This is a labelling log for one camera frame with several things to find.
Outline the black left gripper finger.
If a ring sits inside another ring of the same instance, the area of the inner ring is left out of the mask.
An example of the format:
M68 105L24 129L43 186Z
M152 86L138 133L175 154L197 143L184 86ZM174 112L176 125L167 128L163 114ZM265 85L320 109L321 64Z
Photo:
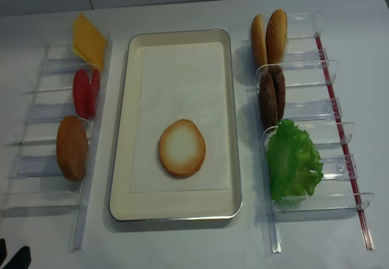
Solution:
M0 257L7 257L7 246L5 239L0 239Z

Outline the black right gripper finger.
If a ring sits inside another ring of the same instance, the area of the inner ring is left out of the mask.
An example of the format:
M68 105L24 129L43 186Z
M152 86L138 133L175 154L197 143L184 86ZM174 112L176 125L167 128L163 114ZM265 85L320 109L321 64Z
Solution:
M28 269L31 263L30 247L23 246L16 254L3 266L3 269Z

